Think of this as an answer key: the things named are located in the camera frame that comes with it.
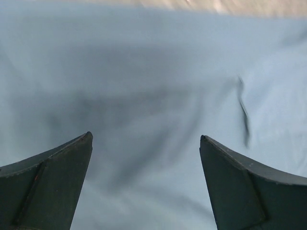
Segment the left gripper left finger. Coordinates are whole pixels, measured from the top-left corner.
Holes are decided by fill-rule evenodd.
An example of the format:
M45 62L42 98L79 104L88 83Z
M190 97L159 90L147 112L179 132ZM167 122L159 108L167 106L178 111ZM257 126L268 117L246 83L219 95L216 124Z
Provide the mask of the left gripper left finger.
M92 154L87 132L0 168L2 230L69 230Z

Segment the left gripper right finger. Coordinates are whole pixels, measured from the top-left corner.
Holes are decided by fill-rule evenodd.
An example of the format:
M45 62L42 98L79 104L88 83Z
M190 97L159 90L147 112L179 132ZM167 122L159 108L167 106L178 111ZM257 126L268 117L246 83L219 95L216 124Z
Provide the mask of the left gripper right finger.
M307 179L201 136L200 157L219 230L305 230Z

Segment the blue t shirt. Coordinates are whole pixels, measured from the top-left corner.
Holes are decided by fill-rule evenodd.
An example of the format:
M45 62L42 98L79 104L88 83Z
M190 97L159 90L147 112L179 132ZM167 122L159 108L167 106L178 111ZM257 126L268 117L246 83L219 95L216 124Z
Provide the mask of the blue t shirt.
M307 174L307 22L0 3L0 163L87 131L74 230L213 230L200 137Z

